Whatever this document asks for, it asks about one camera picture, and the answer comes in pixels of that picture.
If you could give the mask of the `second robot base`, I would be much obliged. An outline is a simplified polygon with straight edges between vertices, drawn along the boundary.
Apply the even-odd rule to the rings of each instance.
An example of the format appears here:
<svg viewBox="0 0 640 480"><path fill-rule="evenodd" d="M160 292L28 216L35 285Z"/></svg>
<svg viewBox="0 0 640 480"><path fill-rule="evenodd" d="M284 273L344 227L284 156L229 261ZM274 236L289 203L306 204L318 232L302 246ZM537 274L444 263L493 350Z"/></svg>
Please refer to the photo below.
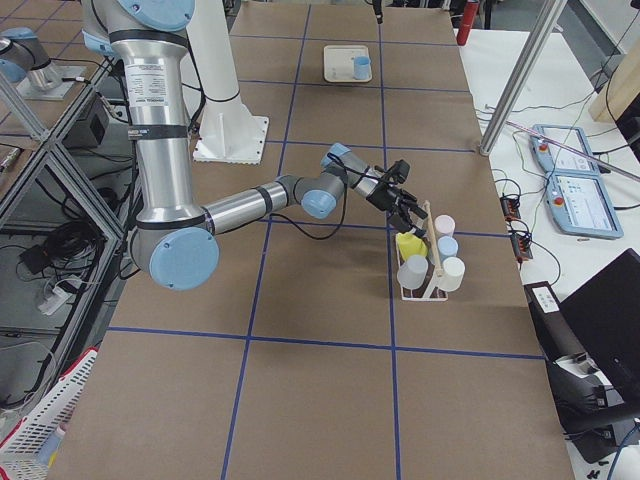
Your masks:
<svg viewBox="0 0 640 480"><path fill-rule="evenodd" d="M1 73L28 100L62 101L85 68L59 65L27 27L1 32Z"/></svg>

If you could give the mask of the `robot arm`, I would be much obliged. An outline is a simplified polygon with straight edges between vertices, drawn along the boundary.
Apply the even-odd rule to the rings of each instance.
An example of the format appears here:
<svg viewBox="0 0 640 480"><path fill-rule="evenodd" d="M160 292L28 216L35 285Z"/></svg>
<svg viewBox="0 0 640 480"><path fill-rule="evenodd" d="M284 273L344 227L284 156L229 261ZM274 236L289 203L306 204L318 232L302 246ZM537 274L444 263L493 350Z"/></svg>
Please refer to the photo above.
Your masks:
<svg viewBox="0 0 640 480"><path fill-rule="evenodd" d="M192 191L192 161L257 163L268 121L244 105L218 1L86 1L86 46L120 58L143 207L130 240L134 263L168 289L205 283L219 234L291 205L323 219L354 191L401 232L423 234L426 212L402 185L408 164L374 168L333 145L314 178L284 175L207 205Z"/></svg>

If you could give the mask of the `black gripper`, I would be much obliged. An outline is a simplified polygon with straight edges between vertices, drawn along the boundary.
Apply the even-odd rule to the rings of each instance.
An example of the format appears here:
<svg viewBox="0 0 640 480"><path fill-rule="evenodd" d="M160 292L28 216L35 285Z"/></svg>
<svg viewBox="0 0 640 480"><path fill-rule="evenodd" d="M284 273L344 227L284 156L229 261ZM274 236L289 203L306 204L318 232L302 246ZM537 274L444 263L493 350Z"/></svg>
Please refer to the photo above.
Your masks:
<svg viewBox="0 0 640 480"><path fill-rule="evenodd" d="M425 236L424 220L413 222L410 212L418 218L427 218L428 213L421 207L418 199L409 192L384 182L379 182L366 200L383 211L392 225L397 225L400 233L409 233L417 238Z"/></svg>

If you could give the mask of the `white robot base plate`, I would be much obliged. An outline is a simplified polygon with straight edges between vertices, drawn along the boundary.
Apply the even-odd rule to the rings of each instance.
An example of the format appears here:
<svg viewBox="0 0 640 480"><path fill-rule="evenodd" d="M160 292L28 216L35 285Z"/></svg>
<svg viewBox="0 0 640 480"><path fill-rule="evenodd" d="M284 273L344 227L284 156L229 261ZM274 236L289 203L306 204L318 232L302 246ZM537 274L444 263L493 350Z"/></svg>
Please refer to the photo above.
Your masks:
<svg viewBox="0 0 640 480"><path fill-rule="evenodd" d="M223 3L197 1L187 33L205 95L194 159L260 163L269 119L242 100Z"/></svg>

